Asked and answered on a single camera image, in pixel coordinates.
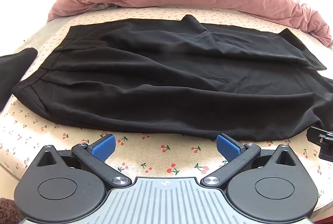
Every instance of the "silver screw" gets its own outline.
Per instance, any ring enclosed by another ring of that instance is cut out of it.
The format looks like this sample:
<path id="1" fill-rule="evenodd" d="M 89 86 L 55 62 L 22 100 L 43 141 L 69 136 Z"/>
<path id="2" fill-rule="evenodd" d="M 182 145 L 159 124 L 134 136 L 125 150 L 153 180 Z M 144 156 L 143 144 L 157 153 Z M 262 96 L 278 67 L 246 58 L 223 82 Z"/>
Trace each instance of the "silver screw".
<path id="1" fill-rule="evenodd" d="M 204 182 L 208 185 L 216 185 L 220 182 L 220 179 L 215 176 L 207 176 L 204 178 Z"/>
<path id="2" fill-rule="evenodd" d="M 116 185 L 124 185 L 129 182 L 129 179 L 125 176 L 117 176 L 112 179 L 112 182 Z"/>

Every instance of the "blue gripper pad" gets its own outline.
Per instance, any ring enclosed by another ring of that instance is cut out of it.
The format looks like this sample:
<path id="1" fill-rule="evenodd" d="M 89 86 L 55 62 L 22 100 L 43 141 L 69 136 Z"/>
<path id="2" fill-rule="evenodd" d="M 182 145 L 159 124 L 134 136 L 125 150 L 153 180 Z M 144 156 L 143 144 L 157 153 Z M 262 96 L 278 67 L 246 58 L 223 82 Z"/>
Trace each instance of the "blue gripper pad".
<path id="1" fill-rule="evenodd" d="M 87 151 L 101 161 L 108 159 L 116 149 L 116 138 L 112 134 L 107 134 L 101 139 L 87 147 Z"/>
<path id="2" fill-rule="evenodd" d="M 216 148 L 228 162 L 242 153 L 239 147 L 221 135 L 218 135 L 216 138 Z"/>

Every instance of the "bed sheet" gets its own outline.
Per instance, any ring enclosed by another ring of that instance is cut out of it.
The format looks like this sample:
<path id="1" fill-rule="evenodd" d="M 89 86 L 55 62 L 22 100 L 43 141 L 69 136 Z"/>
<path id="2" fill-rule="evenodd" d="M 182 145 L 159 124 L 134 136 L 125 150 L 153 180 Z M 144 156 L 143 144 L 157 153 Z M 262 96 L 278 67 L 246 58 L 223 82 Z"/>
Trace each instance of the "bed sheet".
<path id="1" fill-rule="evenodd" d="M 40 48 L 41 41 L 35 41 L 39 53 L 34 63 L 22 79 L 33 73 L 51 51 L 58 46 L 70 26 L 79 24 L 103 23 L 127 18 L 150 18 L 180 20 L 191 14 L 203 23 L 236 25 L 261 31 L 279 33 L 285 26 L 260 20 L 246 14 L 223 10 L 191 7 L 152 7 L 140 9 L 107 9 L 98 12 L 86 12 L 66 23 L 52 35 Z M 299 30 L 289 28 L 308 49 L 328 68 L 320 71 L 323 76 L 333 77 L 332 50 L 319 41 Z M 77 143 L 93 143 L 108 132 L 80 129 L 58 125 L 34 114 L 11 96 L 0 114 L 0 163 L 12 174 L 21 178 L 29 163 L 34 159 L 43 145 L 52 144 L 58 150 L 70 149 Z M 118 169 L 132 180 L 136 176 L 151 177 L 197 177 L 225 165 L 227 161 L 216 150 L 212 140 L 193 138 L 175 134 L 140 134 L 114 133 L 117 139 L 116 150 L 106 163 Z M 329 208 L 333 203 L 333 163 L 318 158 L 319 147 L 308 142 L 305 132 L 288 140 L 256 142 L 262 149 L 275 149 L 279 144 L 289 144 L 297 154 L 313 181 L 319 199 L 316 213 Z"/>

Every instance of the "bed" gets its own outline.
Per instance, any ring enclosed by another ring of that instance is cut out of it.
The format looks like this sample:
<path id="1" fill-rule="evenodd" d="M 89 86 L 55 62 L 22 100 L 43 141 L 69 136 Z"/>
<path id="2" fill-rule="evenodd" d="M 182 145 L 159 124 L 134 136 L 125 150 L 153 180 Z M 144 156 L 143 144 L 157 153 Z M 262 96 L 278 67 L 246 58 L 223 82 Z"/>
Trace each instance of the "bed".
<path id="1" fill-rule="evenodd" d="M 127 18 L 179 20 L 186 14 L 193 15 L 199 22 L 236 25 L 261 31 L 280 32 L 286 28 L 241 12 L 215 8 L 163 6 L 85 12 L 49 22 L 17 50 L 26 47 L 38 50 L 37 58 L 22 79 L 27 78 L 40 66 L 60 44 L 71 26 Z M 289 29 L 328 68 L 321 71 L 321 74 L 333 77 L 333 65 L 330 59 L 332 50 L 300 30 Z M 0 125 L 2 131 L 0 163 L 18 178 L 22 177 L 41 146 L 53 144 L 58 150 L 65 150 L 80 142 L 91 144 L 108 133 L 52 123 L 28 110 L 14 96 L 0 114 Z M 106 163 L 132 180 L 135 176 L 196 176 L 200 180 L 205 174 L 227 163 L 217 152 L 213 140 L 175 134 L 112 134 L 117 139 L 116 151 Z M 308 142 L 305 134 L 306 132 L 302 132 L 288 140 L 257 142 L 257 144 L 262 149 L 275 149 L 279 144 L 289 144 L 292 147 L 318 188 L 319 200 L 314 213 L 317 215 L 333 205 L 330 185 L 333 168 L 330 162 L 318 158 L 319 147 Z"/>

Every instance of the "blue pad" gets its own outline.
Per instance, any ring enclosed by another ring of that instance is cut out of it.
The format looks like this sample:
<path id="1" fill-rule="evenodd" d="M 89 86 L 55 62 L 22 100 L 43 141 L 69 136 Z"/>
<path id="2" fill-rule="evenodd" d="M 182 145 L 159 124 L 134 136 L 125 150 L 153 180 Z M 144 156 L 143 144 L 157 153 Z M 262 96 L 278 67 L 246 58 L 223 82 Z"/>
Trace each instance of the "blue pad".
<path id="1" fill-rule="evenodd" d="M 240 148 L 238 148 L 235 144 L 222 137 L 221 135 L 217 136 L 216 139 L 216 148 L 224 158 L 230 162 L 234 158 L 238 157 L 241 152 Z"/>
<path id="2" fill-rule="evenodd" d="M 114 135 L 111 135 L 105 140 L 103 140 L 100 144 L 97 144 L 94 148 L 92 148 L 91 154 L 104 162 L 108 159 L 110 155 L 113 154 L 115 149 L 116 138 L 114 137 Z"/>

